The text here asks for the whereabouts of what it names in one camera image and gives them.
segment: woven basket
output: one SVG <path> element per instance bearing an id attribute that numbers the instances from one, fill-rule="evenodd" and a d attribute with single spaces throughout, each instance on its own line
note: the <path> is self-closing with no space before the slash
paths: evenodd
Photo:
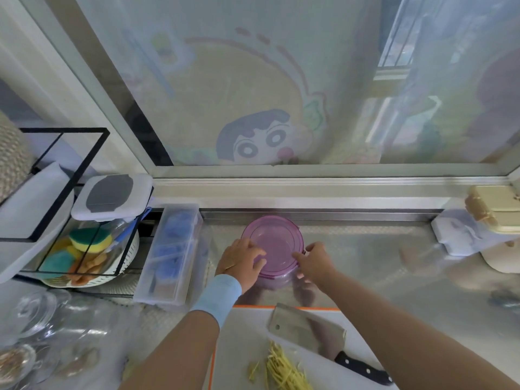
<path id="1" fill-rule="evenodd" d="M 22 184 L 32 162 L 23 133 L 16 126 L 0 124 L 0 202 Z"/>

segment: black knife handle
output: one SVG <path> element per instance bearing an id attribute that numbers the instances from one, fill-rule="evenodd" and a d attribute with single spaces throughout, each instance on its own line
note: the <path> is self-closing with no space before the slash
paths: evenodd
<path id="1" fill-rule="evenodd" d="M 344 351 L 339 352 L 334 361 L 337 362 L 340 366 L 348 368 L 351 371 L 354 371 L 355 373 L 358 373 L 381 385 L 390 386 L 394 384 L 392 378 L 390 378 L 386 371 L 378 370 L 369 366 L 363 361 L 348 357 Z"/>

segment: dish rack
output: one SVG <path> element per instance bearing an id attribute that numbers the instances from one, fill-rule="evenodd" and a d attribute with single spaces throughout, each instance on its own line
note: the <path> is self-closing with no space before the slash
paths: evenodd
<path id="1" fill-rule="evenodd" d="M 96 154 L 99 152 L 105 141 L 107 140 L 108 136 L 110 135 L 110 132 L 108 129 L 104 127 L 95 127 L 95 128 L 67 128 L 67 127 L 42 127 L 42 128 L 20 128 L 20 130 L 24 134 L 58 134 L 58 136 L 54 139 L 54 141 L 43 151 L 42 155 L 33 163 L 31 166 L 30 173 L 35 175 L 40 171 L 39 165 L 42 162 L 42 159 L 45 157 L 45 155 L 53 148 L 53 146 L 62 138 L 63 134 L 92 134 L 92 133 L 98 133 L 100 134 L 100 137 L 97 139 L 97 141 L 94 143 L 92 149 L 88 152 L 87 156 L 83 159 L 79 167 L 75 170 L 74 174 L 71 176 L 70 180 L 67 182 L 63 190 L 60 192 L 58 197 L 56 198 L 55 202 L 51 205 L 49 210 L 45 213 L 42 220 L 38 223 L 38 225 L 35 227 L 32 234 L 27 238 L 5 238 L 0 236 L 0 241 L 4 242 L 22 242 L 22 243 L 33 243 L 36 242 L 44 233 L 47 226 L 50 224 L 58 210 L 61 208 L 63 203 L 65 202 L 66 198 L 69 196 L 69 194 L 75 189 L 81 186 L 83 186 L 82 183 L 80 183 L 80 179 L 87 170 L 88 166 L 96 156 Z M 132 253 L 135 255 L 137 248 L 138 248 L 138 236 L 137 233 L 137 227 L 139 223 L 142 221 L 143 213 L 139 216 L 138 221 L 136 222 L 129 238 L 128 242 L 123 249 L 123 253 L 121 254 L 120 258 L 116 260 L 108 269 L 106 269 L 104 272 L 100 274 L 92 274 L 88 272 L 60 272 L 53 270 L 52 272 L 49 271 L 42 271 L 40 268 L 42 266 L 42 263 L 48 256 L 49 252 L 52 250 L 55 243 L 62 238 L 66 233 L 64 231 L 67 230 L 67 228 L 70 228 L 71 221 L 73 219 L 69 216 L 68 220 L 63 225 L 60 232 L 57 234 L 55 239 L 50 243 L 50 245 L 44 250 L 43 254 L 37 255 L 37 261 L 39 263 L 37 264 L 36 268 L 24 268 L 22 269 L 17 275 L 14 276 L 13 279 L 18 281 L 23 281 L 26 283 L 34 283 L 38 285 L 42 285 L 40 279 L 32 277 L 40 274 L 57 274 L 57 276 L 63 276 L 63 275 L 95 275 L 97 276 L 96 279 L 102 278 L 102 277 L 109 277 L 109 278 L 115 278 L 116 276 L 120 275 L 122 272 L 122 269 L 124 266 L 127 266 L 129 263 L 126 261 L 126 258 L 128 256 L 128 253 Z M 77 268 L 79 269 L 81 267 L 81 264 L 83 263 L 83 260 L 85 259 L 86 253 L 83 254 L 80 263 L 78 264 Z"/>

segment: bracelet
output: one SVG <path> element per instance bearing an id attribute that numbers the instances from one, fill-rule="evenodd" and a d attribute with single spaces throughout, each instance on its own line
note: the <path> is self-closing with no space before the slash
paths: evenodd
<path id="1" fill-rule="evenodd" d="M 199 300 L 190 309 L 202 310 L 215 318 L 218 327 L 222 328 L 226 318 L 242 295 L 242 286 L 231 275 L 217 275 L 206 286 Z"/>

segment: white cutting board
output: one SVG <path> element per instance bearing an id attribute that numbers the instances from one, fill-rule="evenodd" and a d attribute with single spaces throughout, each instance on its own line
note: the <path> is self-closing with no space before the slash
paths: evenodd
<path id="1" fill-rule="evenodd" d="M 354 326 L 336 310 L 307 309 L 323 319 L 339 324 L 347 330 L 345 351 L 349 356 L 367 362 L 374 368 L 381 364 Z M 254 384 L 248 381 L 248 365 L 264 361 L 269 339 L 279 343 L 287 357 L 307 373 L 314 390 L 395 390 L 397 386 L 382 386 L 366 379 L 333 361 L 284 341 L 267 331 L 272 308 L 233 308 L 218 337 L 215 358 L 210 369 L 208 390 L 265 390 L 264 365 Z M 271 382 L 270 389 L 275 390 Z"/>

